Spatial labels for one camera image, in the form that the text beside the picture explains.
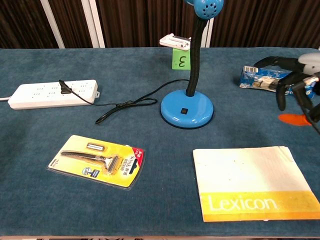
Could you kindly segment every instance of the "blue package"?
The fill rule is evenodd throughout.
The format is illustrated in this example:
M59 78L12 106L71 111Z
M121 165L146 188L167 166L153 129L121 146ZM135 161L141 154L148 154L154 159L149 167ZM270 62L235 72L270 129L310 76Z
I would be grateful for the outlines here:
M287 76L289 73L290 71L244 66L240 77L239 87L276 92L279 80ZM313 92L314 85L315 83L305 86L305 93L310 99L315 95ZM291 87L289 87L285 94L290 96L294 94Z

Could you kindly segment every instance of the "razor package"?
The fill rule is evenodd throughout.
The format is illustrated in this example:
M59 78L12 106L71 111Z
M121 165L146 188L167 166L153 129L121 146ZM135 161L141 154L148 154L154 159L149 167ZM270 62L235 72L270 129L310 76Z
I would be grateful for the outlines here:
M144 164L141 148L72 135L48 169L130 189Z
M278 82L289 75L289 71L281 71L254 66L244 66L240 77L240 88L261 89L276 92ZM312 99L315 93L313 87L315 83L304 86L305 94ZM289 86L285 90L286 95L294 95L293 89Z

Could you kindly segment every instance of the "number 3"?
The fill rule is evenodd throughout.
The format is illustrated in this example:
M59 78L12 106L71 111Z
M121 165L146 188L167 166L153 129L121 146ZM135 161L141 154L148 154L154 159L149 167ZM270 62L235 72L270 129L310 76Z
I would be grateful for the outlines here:
M181 68L186 66L186 65L182 65L182 64L185 63L185 61L182 61L182 58L186 58L186 56L181 56L180 59L179 59L180 60L179 67L181 67Z

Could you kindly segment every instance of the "black power cord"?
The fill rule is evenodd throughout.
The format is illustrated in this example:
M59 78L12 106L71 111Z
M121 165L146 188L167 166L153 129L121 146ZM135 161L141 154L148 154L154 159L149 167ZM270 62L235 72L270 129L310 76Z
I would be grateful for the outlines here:
M149 106L149 105L153 105L156 104L158 102L158 100L156 98L152 98L149 97L150 95L158 92L160 89L162 89L164 86L175 83L175 82L180 82L180 81L189 81L188 79L176 79L176 80L172 80L172 81L168 81L164 84L162 84L160 87L158 87L156 90L147 93L146 95L143 95L142 97L139 97L138 99L134 100L134 101L126 101L123 103L106 103L106 104L95 104L95 103L91 103L85 99L83 99L81 96L79 96L78 94L76 94L64 81L59 80L60 86L61 86L61 93L62 94L68 94L68 93L72 93L74 95L76 95L78 98L80 98L82 101L86 102L87 104L90 105L94 105L94 106L109 106L109 105L115 105L114 108L110 109L108 112L106 112L104 115L102 115L101 117L99 117L96 121L95 124L100 124L102 123L104 120L106 120L106 118L108 118L111 114L121 110L121 109L125 109L125 108L132 108L132 107L143 107L143 106Z

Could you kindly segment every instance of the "book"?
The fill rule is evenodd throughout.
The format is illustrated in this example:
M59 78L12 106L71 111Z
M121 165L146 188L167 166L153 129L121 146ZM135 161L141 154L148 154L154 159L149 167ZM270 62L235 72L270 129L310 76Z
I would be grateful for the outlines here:
M320 219L320 204L285 146L195 149L204 222Z

